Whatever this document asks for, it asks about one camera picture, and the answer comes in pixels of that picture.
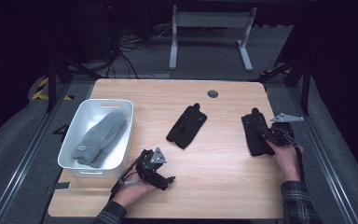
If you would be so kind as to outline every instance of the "shirt cuff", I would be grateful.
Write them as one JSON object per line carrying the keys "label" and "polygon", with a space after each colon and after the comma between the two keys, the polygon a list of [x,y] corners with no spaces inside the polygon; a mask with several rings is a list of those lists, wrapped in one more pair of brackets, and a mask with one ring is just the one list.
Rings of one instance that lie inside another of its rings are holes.
{"label": "shirt cuff", "polygon": [[295,180],[286,181],[281,184],[281,193],[284,194],[287,191],[302,191],[308,194],[307,185]]}
{"label": "shirt cuff", "polygon": [[96,217],[97,223],[121,223],[124,216],[127,215],[127,209],[121,204],[109,201],[101,213]]}

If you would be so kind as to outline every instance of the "human hand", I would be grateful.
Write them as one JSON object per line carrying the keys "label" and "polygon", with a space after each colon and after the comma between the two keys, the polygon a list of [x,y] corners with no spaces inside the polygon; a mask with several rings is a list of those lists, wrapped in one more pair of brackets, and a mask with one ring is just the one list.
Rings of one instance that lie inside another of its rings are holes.
{"label": "human hand", "polygon": [[[272,144],[269,140],[266,140],[266,142],[275,152],[275,161],[278,163],[278,166],[283,173],[284,180],[301,181],[298,172],[297,154],[293,145],[289,144],[286,146],[278,147]],[[301,152],[303,151],[303,147],[299,146],[298,148]]]}
{"label": "human hand", "polygon": [[115,197],[112,199],[113,202],[119,203],[125,208],[137,202],[148,192],[157,189],[153,185],[146,184],[144,181],[142,181],[139,175],[136,173],[135,168],[132,168],[129,174],[130,176],[126,179],[126,181],[134,181],[137,183],[122,186]]}

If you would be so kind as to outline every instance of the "table hole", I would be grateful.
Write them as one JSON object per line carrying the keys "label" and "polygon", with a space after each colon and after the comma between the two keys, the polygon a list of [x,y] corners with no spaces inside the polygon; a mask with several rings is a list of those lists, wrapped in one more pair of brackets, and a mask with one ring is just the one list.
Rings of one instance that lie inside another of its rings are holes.
{"label": "table hole", "polygon": [[216,98],[218,95],[219,95],[219,93],[217,91],[214,91],[214,90],[208,91],[208,96],[211,98]]}

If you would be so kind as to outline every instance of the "black glove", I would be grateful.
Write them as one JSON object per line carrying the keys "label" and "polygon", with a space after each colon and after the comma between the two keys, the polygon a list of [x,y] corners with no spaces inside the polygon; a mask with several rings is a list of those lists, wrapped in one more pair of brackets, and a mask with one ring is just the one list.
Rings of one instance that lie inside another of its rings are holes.
{"label": "black glove", "polygon": [[260,113],[257,108],[253,108],[252,114],[245,115],[241,118],[243,129],[245,130],[246,142],[248,143],[251,155],[274,155],[274,151],[267,145],[263,137],[264,131],[268,128],[264,115]]}
{"label": "black glove", "polygon": [[193,141],[206,119],[206,115],[200,112],[200,104],[190,105],[173,125],[166,139],[184,149]]}

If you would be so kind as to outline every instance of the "plaid sleeve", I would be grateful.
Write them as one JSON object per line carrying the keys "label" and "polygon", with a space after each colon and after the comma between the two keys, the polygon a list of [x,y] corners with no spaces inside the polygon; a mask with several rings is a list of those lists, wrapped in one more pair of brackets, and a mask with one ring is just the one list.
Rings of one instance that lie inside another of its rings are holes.
{"label": "plaid sleeve", "polygon": [[310,199],[307,185],[287,181],[281,185],[284,223],[322,223]]}
{"label": "plaid sleeve", "polygon": [[93,224],[120,224],[127,210],[119,203],[109,201],[101,213],[94,219]]}

